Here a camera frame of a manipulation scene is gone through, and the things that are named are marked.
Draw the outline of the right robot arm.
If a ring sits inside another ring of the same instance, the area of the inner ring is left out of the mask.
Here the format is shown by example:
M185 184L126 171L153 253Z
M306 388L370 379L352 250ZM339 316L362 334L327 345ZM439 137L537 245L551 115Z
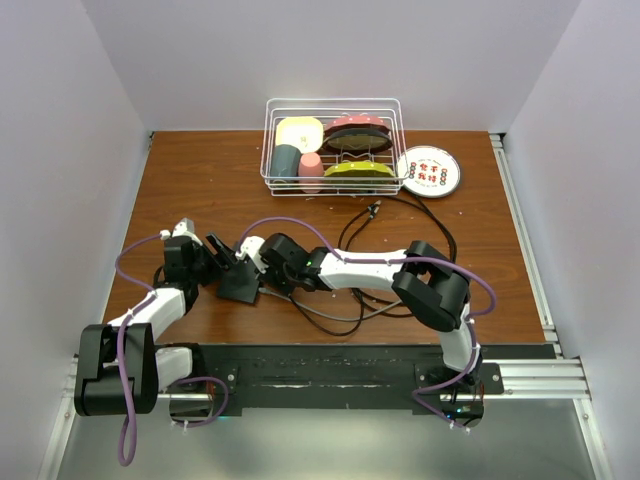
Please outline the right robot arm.
M481 380L478 342L471 331L470 279L422 241L405 250L357 253L322 246L308 252L274 234L243 243L262 278L289 294L296 288L371 289L392 292L422 325L438 334L448 386L469 392Z

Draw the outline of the black cable teal band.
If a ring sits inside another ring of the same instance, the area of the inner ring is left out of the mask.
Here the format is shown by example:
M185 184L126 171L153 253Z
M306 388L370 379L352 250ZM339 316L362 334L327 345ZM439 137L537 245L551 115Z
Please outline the black cable teal band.
M443 220L426 206L426 202L415 195L408 197L378 197L379 211L375 217L371 210L375 200L368 202L341 229L338 247L344 250L362 248L368 250L366 240L373 246L395 249L408 245L414 239L426 235L431 242L450 260L458 257L458 245L451 230Z

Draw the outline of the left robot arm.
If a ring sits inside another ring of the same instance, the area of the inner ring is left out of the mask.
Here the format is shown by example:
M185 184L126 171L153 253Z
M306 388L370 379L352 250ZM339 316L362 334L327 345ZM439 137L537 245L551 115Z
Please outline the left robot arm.
M147 414L171 381L159 374L155 340L193 307L201 286L219 280L236 263L234 251L216 235L201 242L193 233L163 230L123 250L163 242L164 280L145 298L107 324L89 325L80 337L74 406L81 416Z

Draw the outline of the black network switch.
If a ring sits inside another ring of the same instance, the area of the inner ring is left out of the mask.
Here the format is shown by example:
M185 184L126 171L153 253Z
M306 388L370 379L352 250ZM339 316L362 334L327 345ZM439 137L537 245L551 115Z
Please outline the black network switch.
M260 288L259 275L252 262L239 262L221 277L218 298L254 305Z

